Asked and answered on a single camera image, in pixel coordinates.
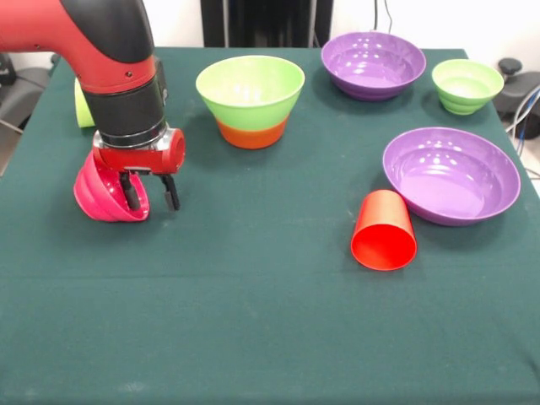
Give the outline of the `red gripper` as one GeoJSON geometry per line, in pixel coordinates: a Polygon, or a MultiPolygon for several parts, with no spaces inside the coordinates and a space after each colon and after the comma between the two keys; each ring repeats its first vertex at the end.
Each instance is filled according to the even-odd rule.
{"type": "Polygon", "coordinates": [[[181,207],[176,183],[171,174],[175,174],[184,162],[186,142],[182,130],[166,127],[150,144],[142,148],[112,148],[103,142],[100,133],[93,136],[92,153],[97,163],[116,172],[121,172],[121,189],[131,210],[139,210],[140,202],[136,189],[125,171],[148,172],[159,175],[165,187],[165,201],[171,211],[181,207]]]}

